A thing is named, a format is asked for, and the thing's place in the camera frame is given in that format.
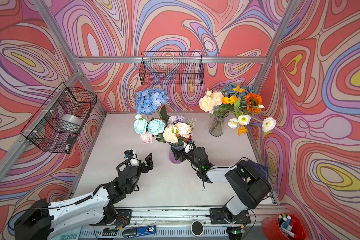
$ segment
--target blue battery pack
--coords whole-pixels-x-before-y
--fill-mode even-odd
[[[156,226],[125,229],[122,233],[125,238],[141,237],[156,233]]]

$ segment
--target white table surface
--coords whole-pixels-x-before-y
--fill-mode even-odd
[[[235,194],[229,184],[221,182],[206,183],[204,189],[190,162],[173,164],[169,161],[168,143],[154,140],[151,144],[144,144],[134,131],[135,115],[107,114],[74,197],[90,193],[98,185],[117,177],[116,166],[124,161],[124,151],[128,149],[134,149],[142,162],[152,152],[154,169],[142,173],[138,182],[140,190],[127,194],[116,207],[224,205]],[[229,117],[225,120],[224,133],[220,137],[209,134],[208,127],[212,119],[208,113],[186,113],[185,117],[196,119],[192,140],[197,147],[205,147],[212,164],[234,165],[241,157],[256,161],[248,137],[243,134],[238,136],[237,130],[228,126]],[[271,198],[261,204],[272,204]]]

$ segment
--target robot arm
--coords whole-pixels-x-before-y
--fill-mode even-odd
[[[133,191],[143,172],[153,169],[152,153],[141,163],[132,150],[125,151],[126,160],[117,166],[119,176],[99,185],[94,192],[73,199],[47,203],[36,201],[14,223],[16,240],[49,240],[69,230],[88,225],[112,225],[117,211],[114,204]]]
[[[195,147],[191,142],[181,151],[172,149],[176,159],[188,160],[197,176],[207,183],[229,183],[236,193],[223,207],[227,222],[235,222],[236,216],[245,209],[256,206],[271,191],[271,185],[247,161],[239,161],[234,166],[217,167],[210,163],[205,148]]]

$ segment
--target round puck device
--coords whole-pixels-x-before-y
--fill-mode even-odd
[[[195,236],[195,237],[199,237],[203,234],[204,232],[204,226],[200,221],[193,221],[191,224],[191,233]]]

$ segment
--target marker pen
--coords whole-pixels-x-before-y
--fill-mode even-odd
[[[294,223],[295,223],[295,220],[292,219],[291,222],[289,223],[289,225],[285,229],[288,231],[292,231]]]
[[[283,217],[282,219],[281,219],[281,223],[280,223],[280,227],[283,227],[284,226],[284,223],[287,221],[287,218],[286,217]]]
[[[294,238],[294,239],[297,239],[297,238],[298,238],[298,236],[297,236],[296,234],[294,234],[294,233],[291,232],[291,231],[286,230],[286,229],[283,228],[283,227],[281,227],[280,230],[281,230],[282,232],[288,233],[288,236],[290,236],[290,237],[292,237],[292,238]]]
[[[289,223],[291,222],[291,216],[287,216],[287,220],[285,221],[285,223],[284,223],[284,228],[287,228],[288,227],[288,225],[289,225]]]

